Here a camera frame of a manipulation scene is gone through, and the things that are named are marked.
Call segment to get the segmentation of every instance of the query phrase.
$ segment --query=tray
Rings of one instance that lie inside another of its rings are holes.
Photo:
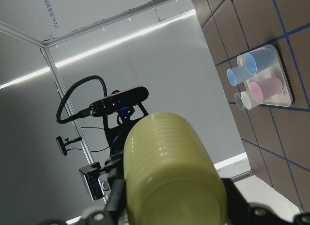
[[[266,79],[266,78],[269,78],[272,76],[276,76],[282,81],[283,90],[280,93],[273,95],[272,97],[263,101],[262,104],[263,105],[276,105],[276,106],[289,107],[289,106],[291,106],[291,104],[293,102],[293,97],[292,97],[292,92],[291,92],[290,86],[287,82],[287,78],[286,78],[286,75],[285,75],[285,72],[283,69],[283,65],[282,65],[278,50],[273,45],[266,45],[266,46],[263,46],[261,48],[255,49],[253,51],[256,51],[259,49],[265,49],[268,47],[271,47],[275,51],[275,53],[277,55],[278,62],[276,64],[270,66],[269,68],[266,68],[265,70],[255,74],[250,79],[244,81],[244,85],[245,85],[246,89],[249,90],[251,82],[263,80],[263,79]],[[242,54],[242,55],[239,55],[237,57],[238,66],[244,65],[244,55],[245,54]]]

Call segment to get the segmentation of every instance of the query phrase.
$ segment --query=white label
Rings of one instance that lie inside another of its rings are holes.
[[[40,40],[49,40],[68,33],[56,0],[25,0]]]

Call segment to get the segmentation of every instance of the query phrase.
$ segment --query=tiled floor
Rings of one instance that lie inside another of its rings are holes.
[[[193,0],[228,103],[255,174],[310,211],[310,0]],[[226,70],[267,44],[281,56],[293,93],[289,108],[240,110]]]

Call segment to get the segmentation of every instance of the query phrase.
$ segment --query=fluorescent light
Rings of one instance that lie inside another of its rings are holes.
[[[76,223],[79,219],[80,219],[80,217],[81,216],[78,216],[78,217],[76,217],[76,218],[74,218],[74,219],[70,219],[70,220],[68,220],[68,221],[66,221],[66,223],[69,225],[69,224],[74,224],[74,223]]]
[[[55,63],[55,65],[56,65],[56,67],[65,66],[65,65],[67,65],[67,64],[70,64],[70,63],[73,63],[73,62],[78,61],[78,60],[80,60],[80,59],[83,59],[83,58],[85,58],[85,57],[88,57],[88,56],[90,56],[90,55],[92,55],[92,54],[95,54],[95,53],[97,53],[97,52],[103,51],[103,50],[108,49],[108,48],[110,48],[110,47],[116,46],[116,45],[121,44],[121,43],[123,43],[123,42],[126,42],[126,41],[128,41],[128,40],[130,40],[130,39],[133,39],[133,38],[135,38],[135,37],[139,37],[139,36],[145,35],[145,34],[147,34],[147,33],[149,33],[149,32],[158,30],[158,29],[160,29],[160,28],[162,28],[162,27],[164,27],[164,26],[166,26],[166,25],[169,25],[169,24],[171,24],[171,23],[173,23],[173,22],[176,22],[176,21],[178,21],[178,20],[181,20],[181,19],[184,19],[184,18],[193,16],[193,15],[195,15],[195,14],[196,14],[196,12],[195,12],[194,9],[189,10],[189,11],[187,11],[187,12],[185,12],[185,13],[182,13],[182,14],[180,14],[180,15],[178,15],[178,16],[175,16],[175,17],[172,18],[172,19],[167,19],[167,20],[162,21],[162,22],[160,22],[160,23],[158,23],[158,24],[155,24],[155,25],[149,26],[149,27],[147,27],[147,28],[145,28],[145,29],[143,29],[143,30],[137,31],[137,32],[135,32],[135,33],[133,33],[133,34],[130,34],[130,35],[121,37],[121,38],[119,38],[119,39],[117,39],[117,40],[114,40],[114,41],[112,41],[112,42],[106,43],[106,44],[104,44],[104,45],[102,45],[102,46],[99,46],[99,47],[97,47],[97,48],[88,50],[88,51],[86,51],[86,52],[83,52],[83,53],[78,54],[78,55],[76,55],[76,56],[73,56],[73,57],[71,57],[71,58],[68,58],[68,59],[65,59],[65,60],[63,60],[63,61],[57,62],[57,63]],[[41,75],[41,74],[43,74],[43,73],[46,73],[46,72],[48,72],[48,71],[49,71],[49,67],[45,67],[45,68],[43,68],[43,69],[37,70],[37,71],[35,71],[35,72],[32,72],[32,73],[27,74],[27,75],[25,75],[25,76],[19,77],[19,78],[15,79],[15,80],[12,80],[12,81],[7,82],[7,83],[5,83],[5,84],[2,84],[2,85],[0,85],[0,89],[1,89],[1,88],[5,88],[5,87],[8,87],[8,86],[13,85],[13,84],[16,84],[16,83],[19,83],[19,82],[22,82],[22,81],[25,81],[25,80],[28,80],[28,79],[31,79],[31,78],[33,78],[33,77],[35,77],[35,76],[39,76],[39,75]]]
[[[239,162],[241,160],[244,160],[244,159],[247,159],[248,156],[247,154],[244,152],[244,153],[241,153],[240,155],[237,155],[237,156],[233,156],[229,159],[226,159],[224,161],[221,161],[221,162],[218,162],[218,163],[215,163],[214,164],[214,167],[216,170],[220,169],[220,168],[223,168],[223,167],[226,167],[228,165],[231,165],[233,163],[236,163],[236,162]]]

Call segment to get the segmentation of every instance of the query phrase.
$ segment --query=yellow cup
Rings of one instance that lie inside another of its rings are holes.
[[[192,126],[154,113],[130,131],[124,147],[130,225],[223,225],[227,195]]]

